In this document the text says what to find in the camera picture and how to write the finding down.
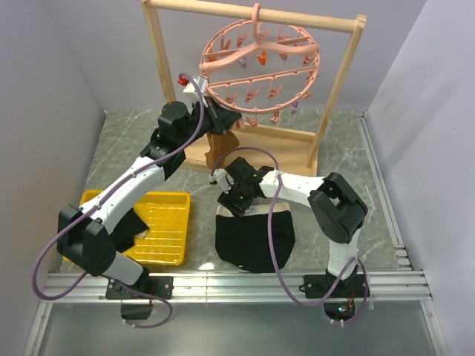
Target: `wooden board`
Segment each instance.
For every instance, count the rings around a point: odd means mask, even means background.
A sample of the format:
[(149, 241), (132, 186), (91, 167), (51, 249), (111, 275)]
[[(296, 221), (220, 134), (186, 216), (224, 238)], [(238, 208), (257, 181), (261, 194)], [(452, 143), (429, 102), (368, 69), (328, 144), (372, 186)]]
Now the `wooden board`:
[[(261, 131), (275, 129), (272, 127), (262, 127), (260, 130), (234, 131), (236, 137), (239, 139), (240, 146), (251, 146), (262, 148), (275, 156), (281, 171), (291, 174), (298, 174), (306, 177), (315, 177), (317, 171), (317, 162), (311, 167), (307, 167), (307, 156), (312, 144), (312, 133), (305, 133), (301, 131), (291, 130), (290, 133), (299, 133), (294, 136), (297, 139), (281, 137), (262, 136)], [(278, 129), (280, 132), (285, 132), (286, 129)], [(302, 142), (302, 137), (308, 136), (309, 139), (306, 142)], [(183, 163), (185, 168), (198, 168), (209, 171), (206, 167), (205, 153), (209, 151), (208, 140), (206, 137), (202, 137), (195, 143), (185, 149), (186, 161)], [(230, 154), (226, 158), (226, 164), (228, 165), (237, 157), (243, 157), (254, 168), (259, 169), (263, 165), (274, 167), (274, 162), (265, 154), (257, 151), (238, 151)]]

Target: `wooden rod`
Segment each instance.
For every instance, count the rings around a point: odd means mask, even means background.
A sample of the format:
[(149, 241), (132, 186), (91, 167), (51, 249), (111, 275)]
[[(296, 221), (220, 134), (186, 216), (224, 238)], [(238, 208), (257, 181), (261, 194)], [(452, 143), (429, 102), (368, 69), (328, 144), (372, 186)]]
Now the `wooden rod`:
[(168, 65), (158, 13), (156, 9), (151, 7), (150, 1), (148, 0), (142, 0), (142, 9), (151, 45), (154, 48), (155, 62), (157, 63), (165, 100), (167, 102), (173, 102), (176, 100), (175, 90), (173, 88), (173, 80), (171, 80), (170, 66)]
[[(150, 6), (157, 9), (184, 11), (187, 13), (202, 13), (234, 19), (250, 20), (253, 9), (249, 6), (221, 4), (210, 1), (194, 0), (149, 0)], [(271, 22), (274, 24), (290, 24), (293, 26), (318, 28), (335, 32), (353, 33), (356, 28), (356, 20), (339, 19), (309, 15), (306, 13), (290, 13), (287, 11), (259, 9), (258, 21)]]
[(315, 134), (315, 138), (310, 146), (307, 167), (311, 167), (315, 161), (315, 155), (318, 153), (321, 140), (324, 137), (325, 129), (327, 128), (330, 117), (332, 116), (333, 109), (335, 108), (338, 97), (340, 96), (341, 89), (343, 88), (344, 80), (347, 78), (348, 71), (350, 69), (351, 61), (355, 55), (356, 48), (358, 47), (359, 40), (366, 25), (366, 16), (358, 15), (356, 18), (355, 32), (350, 36), (347, 49), (344, 52), (343, 60), (341, 61), (340, 68), (336, 74), (335, 82), (333, 83), (332, 91), (327, 100), (327, 106), (325, 106), (324, 113), (320, 122), (320, 127)]

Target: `cable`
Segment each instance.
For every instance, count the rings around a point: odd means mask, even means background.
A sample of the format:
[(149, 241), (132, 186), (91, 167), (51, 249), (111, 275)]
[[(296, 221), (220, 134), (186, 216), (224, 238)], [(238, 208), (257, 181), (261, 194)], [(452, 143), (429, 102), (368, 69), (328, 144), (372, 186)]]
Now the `cable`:
[[(201, 126), (203, 125), (203, 120), (204, 120), (204, 116), (205, 116), (205, 109), (204, 109), (204, 98), (203, 98), (203, 95), (198, 87), (198, 85), (196, 84), (196, 82), (193, 80), (193, 78), (190, 77), (190, 75), (186, 74), (186, 73), (180, 73), (179, 75), (179, 78), (182, 78), (182, 77), (185, 77), (188, 79), (188, 81), (194, 86), (194, 89), (197, 91), (197, 94), (198, 94), (198, 99), (200, 101), (200, 118), (198, 120), (198, 125), (196, 127), (196, 130), (194, 131), (194, 133), (190, 136), (190, 138), (183, 144), (181, 145), (181, 147), (177, 148), (175, 151), (171, 152), (170, 154), (167, 154), (163, 157), (160, 157), (159, 159), (156, 159), (154, 160), (153, 162), (150, 162), (150, 163), (147, 163), (146, 165), (143, 165), (142, 167), (138, 168), (136, 171), (134, 171), (133, 173), (129, 174), (128, 176), (124, 177), (123, 179), (121, 179), (116, 185), (114, 185), (111, 190), (104, 195), (104, 197), (99, 201), (98, 203), (98, 206), (101, 206), (104, 204), (104, 202), (106, 202), (124, 183), (126, 183), (127, 181), (129, 181), (130, 179), (134, 178), (135, 176), (137, 176), (138, 174), (142, 173), (144, 170), (146, 170), (147, 168), (150, 168), (152, 166), (155, 166), (155, 165), (158, 165), (160, 163), (163, 163), (165, 162), (167, 159), (169, 159), (170, 157), (174, 156), (175, 154), (178, 154), (179, 152), (183, 151), (186, 147), (188, 147), (193, 141), (194, 139), (196, 138), (196, 136), (198, 135), (198, 133), (200, 132), (200, 129), (201, 129)], [(51, 247), (53, 247), (53, 245), (55, 243), (58, 242), (59, 239), (61, 239), (63, 236), (65, 236), (71, 229), (73, 229), (74, 227), (78, 226), (78, 224), (80, 224), (82, 221), (84, 221), (87, 217), (89, 217), (92, 213), (94, 213), (97, 209), (98, 209), (98, 206), (95, 205), (94, 207), (92, 207), (91, 209), (89, 209), (88, 211), (86, 211), (85, 213), (83, 213), (78, 219), (74, 220), (71, 224), (69, 224), (68, 226), (66, 226), (65, 228), (63, 228), (43, 249), (42, 251), (39, 253), (39, 256), (38, 258), (36, 259), (36, 262), (35, 262), (35, 266), (33, 267), (33, 276), (32, 276), (32, 279), (31, 279), (31, 288), (33, 290), (33, 292), (36, 294), (37, 297), (39, 297), (40, 299), (43, 299), (43, 300), (58, 300), (60, 298), (63, 298), (65, 295), (69, 294), (78, 284), (79, 282), (81, 282), (81, 280), (88, 274), (87, 272), (84, 272), (83, 274), (81, 274), (79, 276), (79, 278), (76, 280), (76, 282), (73, 283), (73, 285), (71, 287), (69, 287), (68, 289), (66, 289), (64, 292), (58, 294), (58, 295), (46, 295), (46, 294), (43, 294), (40, 290), (39, 290), (39, 287), (38, 287), (38, 282), (37, 282), (37, 277), (38, 277), (38, 270), (39, 270), (39, 266), (41, 265), (41, 262), (43, 261), (43, 258), (45, 258), (45, 255), (46, 253), (50, 250)], [(134, 291), (133, 289), (127, 287), (125, 284), (123, 284), (122, 282), (118, 281), (118, 283), (121, 283), (121, 286), (123, 288), (125, 288), (126, 290), (128, 291), (132, 291), (133, 293), (137, 294), (137, 295), (140, 295), (142, 296), (142, 294), (144, 293), (141, 293), (139, 291)], [(159, 298), (159, 297), (155, 297), (155, 296), (151, 296), (150, 294), (144, 294), (148, 299), (150, 299), (150, 297), (152, 297), (153, 299), (157, 299), (161, 302), (164, 302), (169, 308), (170, 308), (170, 313), (168, 315), (168, 317), (165, 318), (165, 320), (161, 323), (158, 323), (158, 324), (155, 324), (155, 326), (159, 326), (159, 325), (162, 325), (164, 322), (166, 322), (170, 316), (171, 316), (171, 313), (173, 311), (173, 308), (171, 307), (171, 304), (169, 302), (167, 302), (166, 300), (162, 299), (162, 298)]]
[(347, 264), (343, 267), (341, 270), (340, 274), (336, 277), (335, 282), (333, 282), (332, 286), (328, 290), (328, 292), (320, 299), (315, 302), (310, 302), (310, 303), (304, 303), (301, 302), (292, 292), (290, 291), (289, 287), (287, 284), (285, 284), (284, 278), (282, 277), (281, 270), (279, 269), (278, 262), (277, 262), (277, 257), (275, 256), (275, 249), (274, 249), (274, 240), (272, 237), (272, 214), (274, 211), (275, 203), (277, 202), (279, 193), (281, 192), (282, 187), (284, 186), (284, 183), (282, 182), (282, 177), (280, 175), (280, 167), (279, 163), (277, 162), (277, 159), (268, 151), (263, 150), (262, 148), (257, 148), (257, 147), (238, 147), (234, 148), (230, 151), (227, 151), (225, 154), (223, 154), (214, 164), (214, 167), (212, 169), (211, 175), (214, 174), (214, 171), (216, 170), (216, 167), (218, 164), (221, 162), (222, 159), (224, 159), (226, 156), (228, 156), (230, 153), (235, 152), (235, 151), (242, 151), (242, 150), (253, 150), (253, 151), (258, 151), (263, 154), (266, 154), (267, 156), (270, 157), (272, 161), (274, 161), (275, 169), (277, 170), (277, 178), (278, 178), (278, 187), (277, 190), (275, 191), (274, 197), (272, 198), (272, 201), (270, 203), (270, 208), (269, 208), (269, 215), (267, 216), (267, 238), (269, 239), (269, 250), (270, 250), (270, 257), (272, 259), (272, 264), (274, 266), (275, 274), (277, 275), (277, 278), (279, 280), (279, 283), (281, 284), (282, 288), (286, 292), (286, 294), (289, 296), (290, 299), (292, 299), (296, 304), (299, 306), (305, 306), (307, 308), (313, 308), (316, 306), (320, 306), (323, 304), (333, 293), (335, 290), (336, 286), (338, 285), (338, 282), (340, 282), (341, 277), (343, 276), (344, 272), (350, 267), (350, 265), (357, 260), (358, 263), (361, 265), (361, 269), (363, 270), (364, 274), (364, 284), (365, 284), (365, 293), (364, 293), (364, 299), (363, 303), (361, 304), (361, 308), (358, 310), (358, 312), (355, 314), (354, 317), (351, 319), (347, 320), (345, 323), (349, 323), (350, 321), (354, 320), (360, 313), (361, 310), (364, 308), (366, 305), (366, 300), (367, 300), (367, 292), (368, 292), (368, 282), (367, 282), (367, 274), (366, 274), (366, 268), (363, 265), (363, 262), (357, 258), (357, 257), (352, 257)]

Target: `wooden base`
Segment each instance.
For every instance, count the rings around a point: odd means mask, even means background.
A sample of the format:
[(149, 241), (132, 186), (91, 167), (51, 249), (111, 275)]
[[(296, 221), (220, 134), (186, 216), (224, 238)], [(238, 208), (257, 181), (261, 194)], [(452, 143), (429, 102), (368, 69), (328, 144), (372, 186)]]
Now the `wooden base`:
[[(307, 167), (308, 152), (315, 134), (265, 125), (255, 128), (246, 125), (245, 130), (234, 129), (233, 132), (239, 139), (241, 147), (259, 147), (274, 155), (281, 171), (306, 177), (316, 176), (317, 162), (315, 161), (311, 168)], [(208, 151), (208, 140), (202, 137), (185, 149), (186, 161), (182, 166), (209, 171), (205, 158)], [(225, 166), (239, 156), (245, 158), (256, 169), (263, 165), (274, 167), (274, 162), (267, 155), (251, 150), (230, 154), (226, 158)]]

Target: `gray wall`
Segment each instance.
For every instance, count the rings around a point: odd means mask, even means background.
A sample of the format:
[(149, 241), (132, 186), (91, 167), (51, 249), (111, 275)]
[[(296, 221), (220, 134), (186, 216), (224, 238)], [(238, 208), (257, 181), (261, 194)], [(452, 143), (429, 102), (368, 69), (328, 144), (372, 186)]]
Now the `gray wall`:
[(454, 355), (473, 355), (475, 3), (428, 0), (369, 109), (402, 238)]
[[(164, 98), (140, 0), (45, 1), (104, 108), (162, 107)], [(255, 0), (230, 2), (253, 5)], [(367, 28), (338, 104), (340, 108), (354, 109), (368, 109), (424, 3), (425, 0), (261, 1), (262, 7), (325, 16), (354, 19), (359, 13), (367, 14)], [(173, 78), (180, 71), (197, 73), (200, 54), (208, 40), (236, 21), (174, 11), (163, 11), (160, 18)], [(327, 100), (348, 35), (319, 30), (311, 34), (321, 44), (321, 76), (315, 84), (314, 97), (304, 104), (321, 107)]]
[[(20, 355), (38, 299), (37, 254), (57, 214), (77, 204), (104, 113), (41, 1), (3, 1), (0, 11), (0, 344)], [(40, 285), (49, 268), (48, 256)]]

